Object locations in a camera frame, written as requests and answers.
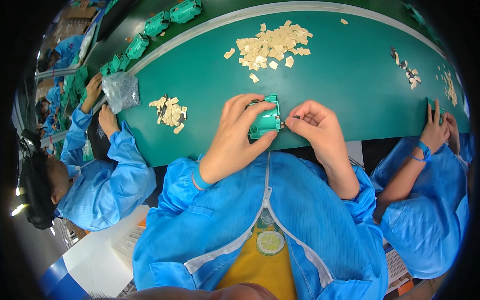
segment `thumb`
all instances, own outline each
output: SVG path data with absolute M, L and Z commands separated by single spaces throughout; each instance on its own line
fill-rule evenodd
M 315 126 L 310 125 L 304 120 L 299 120 L 297 118 L 286 118 L 285 125 L 290 128 L 290 130 L 299 136 L 310 140 L 311 137 L 315 135 Z
M 272 130 L 262 135 L 261 138 L 259 138 L 257 141 L 255 141 L 253 144 L 249 146 L 249 148 L 252 151 L 252 154 L 255 155 L 255 157 L 259 156 L 260 153 L 262 153 L 268 147 L 270 147 L 273 140 L 276 138 L 277 134 L 278 133 L 276 132 L 276 130 Z

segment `zipper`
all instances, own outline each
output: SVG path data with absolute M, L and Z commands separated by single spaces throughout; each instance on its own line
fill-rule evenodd
M 192 258 L 187 262 L 185 262 L 183 265 L 187 268 L 190 274 L 193 274 L 196 271 L 198 271 L 198 269 L 200 269 L 202 265 L 204 265 L 206 262 L 212 261 L 222 254 L 232 253 L 233 251 L 240 248 L 243 245 L 243 243 L 246 241 L 248 237 L 248 233 L 251 231 L 252 227 L 255 226 L 255 223 L 260 217 L 260 214 L 266 208 L 270 212 L 270 216 L 275 221 L 277 226 L 280 229 L 282 229 L 283 233 L 287 234 L 298 245 L 300 245 L 303 248 L 303 251 L 305 252 L 305 257 L 307 258 L 307 260 L 309 260 L 317 268 L 320 284 L 322 285 L 323 288 L 325 288 L 328 284 L 330 284 L 333 281 L 333 278 L 327 266 L 323 262 L 323 260 L 318 256 L 318 254 L 312 248 L 310 248 L 304 242 L 296 238 L 288 229 L 286 229 L 285 226 L 283 226 L 280 223 L 280 220 L 278 220 L 277 216 L 273 212 L 273 209 L 270 205 L 270 196 L 272 195 L 273 189 L 268 185 L 269 175 L 270 175 L 269 169 L 270 169 L 270 151 L 268 151 L 267 168 L 265 171 L 265 189 L 264 189 L 264 195 L 262 199 L 262 206 L 258 210 L 257 215 L 255 216 L 255 219 L 253 220 L 252 224 L 248 227 L 248 229 L 241 236 L 236 238 L 233 242 L 225 245 L 224 247 L 219 248 L 215 251 L 197 256 L 195 258 Z

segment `ear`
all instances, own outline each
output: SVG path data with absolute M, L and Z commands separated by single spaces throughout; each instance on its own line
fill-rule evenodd
M 52 194 L 52 202 L 53 204 L 57 204 L 60 201 L 60 197 L 58 194 Z

